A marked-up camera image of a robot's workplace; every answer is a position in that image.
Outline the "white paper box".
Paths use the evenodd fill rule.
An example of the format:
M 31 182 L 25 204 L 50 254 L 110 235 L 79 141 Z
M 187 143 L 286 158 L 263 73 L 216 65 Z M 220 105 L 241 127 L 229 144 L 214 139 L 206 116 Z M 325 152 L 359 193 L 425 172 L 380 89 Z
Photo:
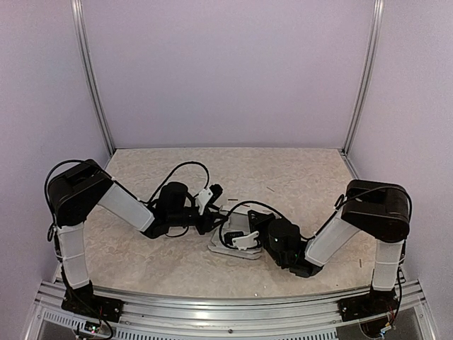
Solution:
M 212 253 L 252 261 L 261 257 L 260 233 L 255 231 L 249 222 L 249 210 L 250 208 L 244 205 L 238 207 L 223 224 L 221 232 L 219 227 L 214 230 L 207 246 Z

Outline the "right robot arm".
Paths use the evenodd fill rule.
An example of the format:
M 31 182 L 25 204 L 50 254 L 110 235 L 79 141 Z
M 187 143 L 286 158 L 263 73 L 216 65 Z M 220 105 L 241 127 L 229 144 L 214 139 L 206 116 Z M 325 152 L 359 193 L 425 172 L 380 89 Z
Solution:
M 249 210 L 248 225 L 280 268 L 302 278 L 317 275 L 358 232 L 374 237 L 377 246 L 372 291 L 363 297 L 362 309 L 375 315 L 389 304 L 412 210 L 411 197 L 404 187 L 355 179 L 337 199 L 334 213 L 308 239 L 297 225 L 274 213 Z

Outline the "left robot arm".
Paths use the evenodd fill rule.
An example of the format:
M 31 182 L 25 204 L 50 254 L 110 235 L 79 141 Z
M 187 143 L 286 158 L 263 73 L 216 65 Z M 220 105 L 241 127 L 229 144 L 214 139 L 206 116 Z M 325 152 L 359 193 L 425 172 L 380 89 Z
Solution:
M 55 240 L 57 258 L 70 300 L 84 315 L 99 308 L 86 265 L 84 224 L 100 206 L 150 239 L 168 233 L 172 227 L 194 227 L 204 235 L 227 221 L 216 200 L 222 195 L 219 184 L 205 183 L 191 195 L 184 183 L 165 178 L 148 200 L 142 200 L 102 169 L 94 160 L 69 159 L 69 168 L 60 174 L 49 172 L 44 184 L 52 216 L 49 236 Z

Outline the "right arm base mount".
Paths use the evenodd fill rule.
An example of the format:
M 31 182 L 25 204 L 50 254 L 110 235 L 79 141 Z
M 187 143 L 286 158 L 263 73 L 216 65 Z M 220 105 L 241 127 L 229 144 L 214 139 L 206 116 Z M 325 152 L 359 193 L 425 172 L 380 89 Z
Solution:
M 343 322 L 373 317 L 396 310 L 398 300 L 394 294 L 372 296 L 371 293 L 347 297 L 338 301 L 338 309 Z

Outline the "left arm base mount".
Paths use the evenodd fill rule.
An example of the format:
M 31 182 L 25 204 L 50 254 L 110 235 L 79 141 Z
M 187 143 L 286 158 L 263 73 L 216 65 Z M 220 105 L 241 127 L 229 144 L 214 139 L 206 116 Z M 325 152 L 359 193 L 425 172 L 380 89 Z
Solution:
M 123 305 L 124 302 L 122 300 L 111 297 L 93 295 L 82 302 L 77 297 L 65 296 L 62 302 L 62 309 L 78 315 L 118 323 Z

